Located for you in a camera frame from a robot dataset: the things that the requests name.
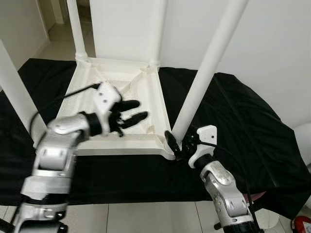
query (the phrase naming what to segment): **black cloth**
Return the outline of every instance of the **black cloth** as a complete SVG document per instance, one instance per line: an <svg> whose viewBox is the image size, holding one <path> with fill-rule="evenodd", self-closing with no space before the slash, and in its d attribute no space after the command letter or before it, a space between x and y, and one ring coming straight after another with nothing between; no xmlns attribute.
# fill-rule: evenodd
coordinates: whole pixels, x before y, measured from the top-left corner
<svg viewBox="0 0 311 233"><path fill-rule="evenodd" d="M65 94L75 62L30 59L19 70L37 107ZM171 127L191 86L195 70L164 67L159 71ZM60 104L42 114L47 123ZM32 141L4 93L0 95L0 204L17 205L35 152ZM212 124L218 145L236 156L252 193L267 191L256 201L294 218L310 195L311 177L299 154L294 132L249 87L229 74L215 74L192 125ZM229 155L216 157L233 173L245 192L242 173ZM70 204L211 200L196 170L187 161L160 155L79 156Z"/></svg>

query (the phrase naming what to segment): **robotic hand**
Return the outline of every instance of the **robotic hand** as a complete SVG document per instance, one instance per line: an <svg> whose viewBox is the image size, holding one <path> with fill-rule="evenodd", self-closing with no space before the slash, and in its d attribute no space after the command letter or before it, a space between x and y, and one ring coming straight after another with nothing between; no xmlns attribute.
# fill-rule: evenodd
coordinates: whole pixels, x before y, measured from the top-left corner
<svg viewBox="0 0 311 233"><path fill-rule="evenodd" d="M201 171L200 178L213 199L220 225L225 233L257 233L245 198L237 189L233 175L213 158L217 144L217 128L209 125L197 131L190 129L182 141L180 150L176 139L165 132L169 147L176 160L188 159L191 168Z"/></svg>
<svg viewBox="0 0 311 233"><path fill-rule="evenodd" d="M32 176L25 179L21 194L24 202L15 219L14 233L67 233L59 220L66 215L67 199L75 164L75 149L91 136L107 136L138 124L147 112L122 120L121 112L137 108L137 100L122 101L109 83L98 85L94 95L95 112L55 119L36 149Z"/></svg>

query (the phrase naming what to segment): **tile floor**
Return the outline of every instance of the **tile floor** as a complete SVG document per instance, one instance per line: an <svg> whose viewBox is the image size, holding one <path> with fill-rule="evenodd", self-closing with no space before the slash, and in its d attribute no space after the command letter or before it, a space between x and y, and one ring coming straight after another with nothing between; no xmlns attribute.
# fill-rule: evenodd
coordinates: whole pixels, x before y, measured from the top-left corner
<svg viewBox="0 0 311 233"><path fill-rule="evenodd" d="M92 26L82 22L86 51L95 57ZM49 32L51 43L37 58L74 60L75 49L70 24L54 25ZM15 207L0 206L0 217L9 221ZM156 202L70 206L63 220L71 233L221 233L213 203ZM268 233L291 233L290 221L280 217Z"/></svg>

